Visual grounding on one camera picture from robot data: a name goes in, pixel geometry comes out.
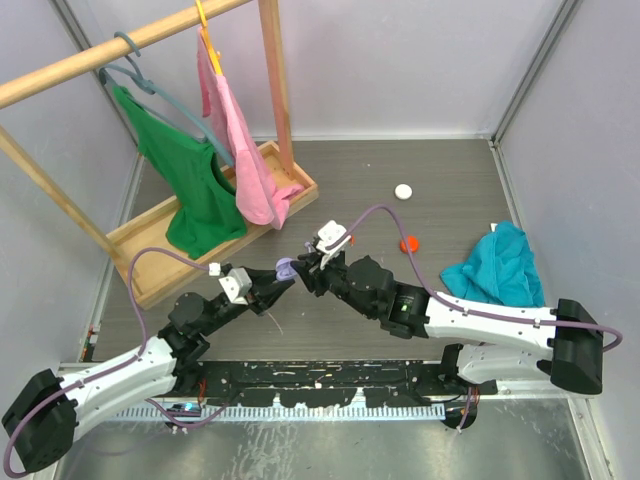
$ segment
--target orange round object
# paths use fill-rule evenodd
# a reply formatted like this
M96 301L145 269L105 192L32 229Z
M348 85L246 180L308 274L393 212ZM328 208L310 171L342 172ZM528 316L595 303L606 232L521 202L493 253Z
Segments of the orange round object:
M409 235L407 237L407 240L409 240L409 248L411 249L411 253L416 253L420 248L420 242L418 241L418 239L413 235ZM404 253L407 253L407 246L404 244L403 240L400 240L400 250L402 250Z

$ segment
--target robotic arm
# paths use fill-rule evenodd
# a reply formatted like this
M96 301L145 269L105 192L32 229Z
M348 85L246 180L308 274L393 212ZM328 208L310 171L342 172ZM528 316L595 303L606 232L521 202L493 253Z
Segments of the robotic arm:
M312 251L291 262L309 292L318 297L332 293L399 338L481 342L445 348L441 372L461 385L544 377L571 392L601 393L602 333L541 323L561 319L595 324L579 303L560 300L556 309L521 309L437 294L459 305L458 311L423 287L395 281L391 271L369 256L347 265L343 248L349 237L333 245L345 233L344 227L329 222L318 232ZM293 279L278 280L273 270L210 267L210 273L219 275L223 293L213 300L193 292L180 296L169 314L170 323L148 340L144 351L134 349L62 378L56 378L51 370L31 378L2 419L9 435L43 400L59 396L30 418L15 438L27 473L59 460L73 442L131 405L169 391L188 394L202 375L198 359L209 348L205 337L247 310L264 314L294 283ZM474 311L522 318L527 324L491 320ZM133 357L136 361L126 367L85 384L90 377ZM62 392L77 382L80 388Z

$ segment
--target pink shirt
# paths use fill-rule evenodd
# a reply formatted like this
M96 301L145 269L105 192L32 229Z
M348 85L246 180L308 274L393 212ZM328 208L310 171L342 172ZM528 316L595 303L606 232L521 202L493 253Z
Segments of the pink shirt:
M202 116L211 117L216 137L236 161L238 210L251 223L270 223L280 230L287 218L289 200L304 188L301 185L292 185L278 189L264 158L249 134L247 123L227 84L227 79L223 75L216 75L213 70L200 32L198 77L202 90Z

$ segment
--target green shirt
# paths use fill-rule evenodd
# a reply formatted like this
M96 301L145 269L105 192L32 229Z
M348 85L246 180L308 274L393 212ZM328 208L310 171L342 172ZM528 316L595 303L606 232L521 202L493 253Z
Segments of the green shirt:
M171 220L167 240L196 259L247 226L236 207L235 190L220 171L213 145L179 132L137 105L129 90L113 94L138 133L138 151L164 177L182 206Z

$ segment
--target blue clothes hanger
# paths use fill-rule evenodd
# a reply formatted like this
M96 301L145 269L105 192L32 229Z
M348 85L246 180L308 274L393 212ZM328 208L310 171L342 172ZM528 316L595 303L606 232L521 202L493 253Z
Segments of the blue clothes hanger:
M140 50L138 49L138 46L133 42L133 40L131 40L129 38L128 35L126 35L125 33L122 33L122 32L116 32L114 34L114 37L121 37L123 40L125 40L129 44L129 46L134 51L134 53L137 56L140 56ZM123 74L127 75L128 77L130 77L133 80L133 82L135 83L135 85L138 88L140 88L140 90L142 90L143 92L148 93L150 95L154 95L154 94L160 95L167 102L169 102L171 105L173 105L177 110L179 110L185 117L187 117L196 127L198 127L198 129L204 134L205 138L211 142L211 144L215 148L216 152L222 157L222 159L224 160L224 163L226 163L230 167L233 167L235 165L233 157L229 154L227 149L220 143L220 141L214 135L214 133L209 128L207 128L206 125L198 117L196 117L194 114L192 114L184 105L182 105L174 97L172 97L167 92L165 92L160 87L158 87L151 80L148 80L148 79L144 78L143 75L142 75L142 72L138 68L138 65L136 64L136 62L131 57L129 57L129 55L125 55L125 59L131 64L131 66L133 67L133 69L135 71L132 72L131 70L127 70L126 68L120 67L119 65L115 65L113 63L108 63L107 65L104 65L104 66L102 66L102 67L100 67L98 69L98 78L100 78L100 81L103 83L103 85L106 85L107 83L111 83L111 82L114 85L118 85L115 82L115 80L113 80L113 77L111 77L111 75L109 75L109 73L106 71L107 69L110 69L110 70L115 70L117 72L123 73ZM149 113L155 115L156 117L160 118L164 122L166 122L169 125L171 125L173 128L176 128L177 130L183 131L182 129L177 127L171 120L169 120L166 116L164 116L161 113L159 113L159 112L147 107L146 105L138 102L137 100L134 100L134 99L132 99L132 100L137 105L139 105L141 108L145 109L147 112L149 112Z

